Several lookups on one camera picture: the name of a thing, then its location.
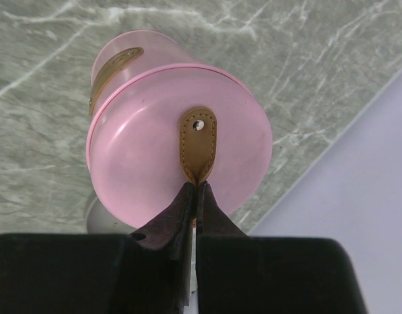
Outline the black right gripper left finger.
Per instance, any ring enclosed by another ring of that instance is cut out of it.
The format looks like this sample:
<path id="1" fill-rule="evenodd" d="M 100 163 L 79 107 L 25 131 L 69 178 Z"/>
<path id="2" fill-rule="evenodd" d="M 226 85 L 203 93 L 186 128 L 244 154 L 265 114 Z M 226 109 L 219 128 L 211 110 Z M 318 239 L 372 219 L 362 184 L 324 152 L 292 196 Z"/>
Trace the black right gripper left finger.
<path id="1" fill-rule="evenodd" d="M 0 313 L 182 313 L 196 188 L 131 234 L 1 234 Z"/>

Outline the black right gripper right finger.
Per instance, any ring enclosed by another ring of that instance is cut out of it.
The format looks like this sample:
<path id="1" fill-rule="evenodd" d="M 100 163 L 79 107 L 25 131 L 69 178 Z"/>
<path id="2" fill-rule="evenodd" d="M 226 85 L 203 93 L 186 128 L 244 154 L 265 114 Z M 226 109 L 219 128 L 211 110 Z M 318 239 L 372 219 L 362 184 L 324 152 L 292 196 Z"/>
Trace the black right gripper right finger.
<path id="1" fill-rule="evenodd" d="M 335 240 L 250 237 L 198 187 L 200 313 L 365 313 L 350 258 Z"/>

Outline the pink round lid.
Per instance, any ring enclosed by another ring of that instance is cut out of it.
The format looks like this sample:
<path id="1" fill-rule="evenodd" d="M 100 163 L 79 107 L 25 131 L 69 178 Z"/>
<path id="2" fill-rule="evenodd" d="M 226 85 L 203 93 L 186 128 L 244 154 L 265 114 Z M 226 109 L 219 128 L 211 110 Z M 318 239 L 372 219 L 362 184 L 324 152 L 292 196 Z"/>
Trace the pink round lid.
<path id="1" fill-rule="evenodd" d="M 121 86 L 94 114 L 86 143 L 92 185 L 103 206 L 139 228 L 186 182 L 188 134 L 216 141 L 192 151 L 213 167 L 208 182 L 226 214 L 259 187 L 272 156 L 270 122 L 251 93 L 212 69 L 174 67 Z"/>

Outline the pink cup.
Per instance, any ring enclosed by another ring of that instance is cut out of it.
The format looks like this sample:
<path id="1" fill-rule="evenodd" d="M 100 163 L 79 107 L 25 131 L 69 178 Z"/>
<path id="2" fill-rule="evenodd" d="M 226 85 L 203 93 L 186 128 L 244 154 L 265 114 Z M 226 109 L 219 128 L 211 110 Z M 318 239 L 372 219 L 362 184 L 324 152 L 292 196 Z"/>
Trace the pink cup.
<path id="1" fill-rule="evenodd" d="M 133 78 L 176 63 L 201 64 L 168 36 L 150 30 L 123 33 L 109 41 L 92 66 L 89 114 L 121 85 Z"/>

